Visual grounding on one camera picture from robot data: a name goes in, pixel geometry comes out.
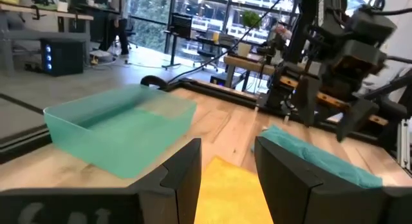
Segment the computer tower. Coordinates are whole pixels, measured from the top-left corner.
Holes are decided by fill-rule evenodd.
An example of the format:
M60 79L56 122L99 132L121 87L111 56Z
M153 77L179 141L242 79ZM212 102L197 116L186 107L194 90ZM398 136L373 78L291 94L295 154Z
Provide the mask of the computer tower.
M51 76L83 73L83 43L65 39L42 39L43 73Z

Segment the office chair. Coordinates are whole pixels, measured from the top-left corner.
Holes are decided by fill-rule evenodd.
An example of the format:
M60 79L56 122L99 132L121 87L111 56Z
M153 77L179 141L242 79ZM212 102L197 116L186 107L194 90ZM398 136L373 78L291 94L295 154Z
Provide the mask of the office chair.
M127 26L126 26L125 31L126 31L126 37L127 37L127 46L129 47L129 50L131 50L131 45L130 45L130 42L128 41L128 39L129 39L129 37L131 37L133 35L136 35L136 32L135 32L134 23L130 18L127 19ZM115 43L116 48L117 48L118 43L120 43L120 40L116 40L116 43Z
M213 33L214 30L208 29L205 34L205 38L201 40L201 45L198 46L198 54L201 57L200 61L194 61L193 67L196 63L203 64L213 58L218 54L220 48L216 46L213 42ZM218 71L218 65L215 62L208 63L213 66L216 72Z

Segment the translucent plastic container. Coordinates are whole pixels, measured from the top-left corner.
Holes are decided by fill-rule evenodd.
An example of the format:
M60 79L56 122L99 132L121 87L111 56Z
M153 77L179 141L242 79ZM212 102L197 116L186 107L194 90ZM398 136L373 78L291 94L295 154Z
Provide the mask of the translucent plastic container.
M53 143L122 178L138 175L189 129L196 103L129 85L44 110Z

